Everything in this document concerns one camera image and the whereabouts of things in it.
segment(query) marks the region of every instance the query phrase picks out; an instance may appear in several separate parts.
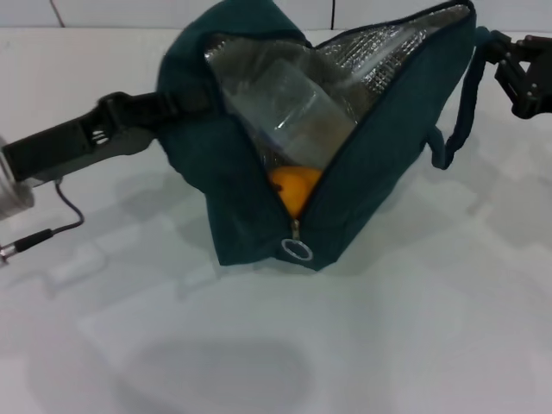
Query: zipper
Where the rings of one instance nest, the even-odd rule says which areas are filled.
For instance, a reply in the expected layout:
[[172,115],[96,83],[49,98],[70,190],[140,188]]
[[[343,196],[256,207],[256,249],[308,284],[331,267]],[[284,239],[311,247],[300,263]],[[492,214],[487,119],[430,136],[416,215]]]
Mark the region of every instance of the zipper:
[[292,221],[292,239],[295,240],[295,241],[301,241],[301,237],[300,237],[300,234],[299,234],[299,226],[300,226],[300,222],[298,219],[294,219]]
[[282,248],[294,259],[300,261],[311,261],[314,254],[312,253],[311,248],[301,241],[299,226],[299,220],[292,220],[292,238],[282,240]]
[[394,22],[384,22],[374,25],[368,25],[361,28],[353,28],[350,30],[347,30],[345,32],[342,32],[338,34],[337,36],[333,37],[332,39],[329,39],[328,41],[325,41],[321,43],[320,45],[316,46],[315,49],[324,47],[328,44],[330,44],[332,41],[339,39],[345,35],[350,35],[352,33],[361,32],[364,30],[368,30],[370,28],[386,28],[388,26],[394,26],[399,24],[405,24],[407,22],[410,22],[412,20],[416,20],[419,17],[426,16],[429,13],[433,13],[435,11],[441,10],[441,9],[447,9],[450,7],[453,7],[455,5],[466,5],[470,9],[470,13],[461,18],[458,22],[454,22],[453,24],[450,24],[447,27],[441,28],[440,30],[437,30],[435,33],[431,34],[429,37],[427,37],[423,43],[411,54],[411,56],[403,63],[403,65],[400,67],[398,72],[395,74],[394,78],[392,79],[391,83],[386,87],[382,95],[378,98],[377,102],[374,104],[374,106],[362,117],[362,119],[357,123],[356,127],[354,128],[353,132],[351,132],[350,136],[345,140],[345,142],[341,145],[341,147],[338,149],[337,153],[332,158],[331,162],[324,168],[322,171],[322,176],[318,180],[318,182],[315,184],[314,188],[312,189],[312,192],[310,193],[310,196],[307,198],[307,201],[304,204],[304,207],[299,214],[299,219],[304,223],[305,218],[308,216],[310,210],[313,209],[313,205],[315,203],[316,198],[319,197],[320,189],[323,187],[324,182],[328,178],[328,174],[331,172],[333,166],[339,161],[341,158],[341,155],[344,151],[344,149],[351,144],[352,141],[354,141],[354,138],[358,135],[359,129],[368,121],[368,119],[371,117],[371,115],[375,112],[375,110],[378,108],[381,102],[384,101],[386,94],[389,92],[389,90],[394,86],[394,84],[400,79],[402,74],[405,72],[405,69],[408,67],[408,65],[419,55],[430,43],[430,41],[433,41],[438,35],[443,35],[443,33],[447,33],[448,31],[452,30],[453,28],[456,28],[457,26],[460,26],[463,24],[467,19],[474,17],[474,8],[473,4],[466,0],[457,0],[457,1],[450,1],[447,3],[443,3],[439,7],[433,7],[427,10],[423,10],[421,12],[416,13],[413,16],[406,17],[404,19],[394,21]]
[[[418,17],[421,17],[421,16],[426,16],[428,15],[429,13],[433,13],[435,11],[438,11],[438,10],[441,10],[441,9],[447,9],[449,7],[453,7],[455,5],[466,5],[469,9],[470,9],[470,13],[463,17],[462,19],[460,19],[458,22],[455,22],[445,28],[442,28],[440,30],[437,30],[434,34],[430,35],[428,38],[425,39],[425,41],[417,48],[417,50],[409,57],[409,59],[407,59],[407,61],[401,66],[400,70],[398,71],[398,73],[395,74],[395,77],[394,79],[392,80],[392,82],[387,86],[386,90],[384,91],[384,93],[379,97],[378,101],[374,104],[374,106],[364,115],[364,117],[362,118],[362,120],[356,125],[356,128],[353,130],[353,132],[351,133],[351,135],[347,138],[347,140],[342,144],[342,146],[339,148],[339,150],[337,151],[337,154],[334,155],[332,161],[329,163],[329,165],[326,166],[326,168],[324,168],[323,170],[323,173],[322,173],[322,176],[320,177],[320,179],[318,180],[318,182],[316,183],[314,189],[312,190],[312,193],[310,194],[309,198],[307,199],[305,205],[304,205],[304,208],[303,210],[301,211],[300,215],[299,215],[299,219],[301,219],[301,221],[304,222],[305,218],[308,216],[308,213],[310,210],[313,209],[313,204],[316,200],[316,198],[319,197],[319,193],[320,193],[320,189],[321,187],[323,186],[323,183],[326,181],[327,177],[328,177],[328,174],[329,172],[331,171],[332,167],[336,164],[336,162],[339,160],[340,158],[340,155],[342,155],[343,153],[343,149],[348,146],[351,141],[354,140],[355,136],[357,135],[357,132],[359,130],[359,128],[370,118],[370,116],[374,113],[374,111],[377,109],[378,105],[384,100],[384,97],[386,95],[386,93],[393,87],[393,85],[395,84],[395,82],[400,78],[400,76],[402,75],[402,73],[405,71],[405,68],[408,66],[408,64],[410,62],[412,62],[414,60],[414,58],[420,54],[428,45],[428,43],[435,39],[437,37],[437,35],[442,35],[443,33],[446,33],[448,32],[449,30],[452,30],[453,28],[456,28],[457,26],[460,26],[461,24],[463,24],[467,19],[470,19],[470,18],[473,18],[474,17],[474,7],[473,7],[473,3],[469,0],[451,0],[447,3],[442,3],[442,4],[439,4],[437,6],[434,6],[432,8],[429,8],[429,9],[426,9],[426,10],[422,10],[414,15],[411,15],[411,16],[407,16],[407,17],[404,17],[402,19],[398,19],[398,20],[395,20],[395,21],[391,21],[391,22],[382,22],[382,23],[377,23],[377,24],[372,24],[372,25],[366,25],[366,26],[362,26],[362,27],[359,27],[359,28],[353,28],[353,29],[350,29],[350,30],[346,30],[344,32],[341,32],[340,34],[334,36],[333,38],[325,41],[325,42],[322,42],[320,43],[319,45],[317,45],[316,47],[313,47],[311,45],[311,43],[309,41],[307,41],[306,39],[299,39],[299,38],[294,38],[292,36],[290,36],[289,38],[282,38],[282,37],[277,37],[278,34],[283,34],[282,32],[287,32],[287,30],[284,30],[282,32],[276,32],[276,33],[272,33],[270,36],[267,36],[267,37],[264,37],[264,36],[252,36],[251,34],[228,34],[227,35],[233,35],[233,36],[241,36],[241,37],[245,37],[245,38],[249,38],[249,39],[253,39],[253,40],[279,40],[279,41],[296,41],[297,43],[301,43],[303,45],[305,45],[306,47],[310,48],[310,49],[314,49],[314,50],[317,50],[319,48],[322,48],[328,44],[330,44],[332,41],[335,41],[345,35],[350,35],[350,34],[353,34],[353,33],[357,33],[357,32],[361,32],[361,31],[364,31],[364,30],[367,30],[367,29],[370,29],[370,28],[385,28],[385,27],[388,27],[388,26],[393,26],[393,25],[399,25],[399,24],[405,24],[407,22],[410,22],[412,20],[415,20],[417,19]],[[203,45],[201,46],[201,52],[203,54],[203,50],[205,50],[205,44],[206,44],[206,40],[207,38],[204,39],[203,41]],[[208,73],[210,74],[211,78],[212,78],[212,81],[213,83],[216,85],[216,94],[218,95],[217,98],[219,100],[219,108],[222,109],[222,111],[226,114],[226,115],[230,115],[232,116],[232,114],[228,113],[228,111],[226,110],[226,107],[223,103],[223,93],[222,91],[220,90],[220,86],[216,80],[216,76],[214,74],[214,72],[212,71],[209,63],[204,60],[204,64],[207,68],[207,71]],[[240,125],[242,128],[242,122],[239,120],[239,118],[236,118],[237,121],[238,121],[238,125]],[[266,180],[267,180],[267,185],[269,187],[272,187],[271,183],[270,183],[270,179],[268,177],[268,174],[267,174],[267,170],[265,169],[265,167],[262,165],[262,162],[260,161],[260,158],[256,152],[256,149],[251,141],[251,139],[248,137],[248,133],[247,131],[245,130],[245,128],[243,128],[243,133],[244,133],[244,136],[246,136],[246,139],[248,141],[248,145],[252,151],[252,154],[254,155],[254,157],[257,159],[258,161],[258,166],[259,166],[259,169],[262,171],[262,173],[264,174],[264,176],[266,177]],[[299,228],[300,228],[300,221],[298,219],[293,219],[292,216],[290,215],[289,211],[287,210],[287,208],[285,207],[284,205],[284,202],[282,201],[282,199],[278,196],[278,194],[276,193],[276,191],[272,191],[272,194],[274,195],[274,198],[276,199],[276,204],[279,206],[279,210],[280,210],[280,213],[283,214],[283,217],[289,221],[291,223],[291,230],[292,230],[292,238],[291,239],[284,239],[282,240],[282,247],[284,248],[284,250],[291,256],[295,257],[296,259],[298,260],[312,260],[312,251],[311,249],[305,245],[301,240],[300,240],[300,232],[299,232]],[[286,243],[287,242],[292,242],[293,244],[296,244],[296,245],[299,245],[300,247],[304,248],[305,249],[305,252],[307,253],[306,255],[306,258],[302,258],[302,257],[299,257],[296,253],[292,252],[287,246],[286,246]]]

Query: bag strap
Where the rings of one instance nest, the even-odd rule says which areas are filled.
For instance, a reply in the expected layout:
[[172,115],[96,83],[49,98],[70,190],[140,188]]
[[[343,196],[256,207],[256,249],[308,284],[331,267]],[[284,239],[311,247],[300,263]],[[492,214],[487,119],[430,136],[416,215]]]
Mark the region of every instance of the bag strap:
[[446,170],[452,163],[455,152],[464,146],[472,132],[477,104],[477,92],[486,65],[485,46],[493,40],[492,33],[487,28],[477,28],[475,36],[475,52],[467,69],[462,86],[460,109],[453,134],[445,143],[442,132],[434,127],[428,134],[428,144],[433,152],[431,163],[435,168]]

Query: zipper pull ring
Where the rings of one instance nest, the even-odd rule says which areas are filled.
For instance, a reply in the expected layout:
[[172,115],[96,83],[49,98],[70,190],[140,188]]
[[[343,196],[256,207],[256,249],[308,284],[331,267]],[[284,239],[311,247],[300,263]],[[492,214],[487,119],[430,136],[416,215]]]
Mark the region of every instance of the zipper pull ring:
[[311,261],[314,257],[311,248],[301,241],[299,220],[292,221],[292,238],[282,240],[282,248],[291,257],[301,261]]

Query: metal ring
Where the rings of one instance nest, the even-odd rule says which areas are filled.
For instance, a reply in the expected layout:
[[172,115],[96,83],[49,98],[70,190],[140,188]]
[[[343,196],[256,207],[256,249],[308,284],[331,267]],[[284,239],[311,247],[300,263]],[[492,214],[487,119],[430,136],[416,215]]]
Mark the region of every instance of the metal ring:
[[[304,250],[305,255],[301,256],[301,255],[295,253],[293,250],[290,249],[291,245],[301,247]],[[293,257],[297,260],[311,261],[312,258],[314,257],[314,254],[312,253],[311,248],[309,248],[306,244],[304,244],[300,240],[284,239],[284,240],[282,240],[282,248],[284,249],[284,251],[286,253],[288,253],[291,257]]]

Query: silver insulated lining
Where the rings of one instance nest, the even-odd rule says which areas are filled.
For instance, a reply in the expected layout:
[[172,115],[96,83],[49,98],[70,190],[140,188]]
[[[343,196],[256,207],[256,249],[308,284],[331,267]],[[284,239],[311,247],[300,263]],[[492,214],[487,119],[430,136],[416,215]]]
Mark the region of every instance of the silver insulated lining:
[[[297,41],[257,41],[215,35],[205,50],[220,86],[247,89],[275,60],[287,60],[320,85],[355,121],[373,106],[395,73],[423,41],[469,14],[465,5],[434,11],[399,25],[345,34],[311,49]],[[373,65],[382,55],[383,59]]]

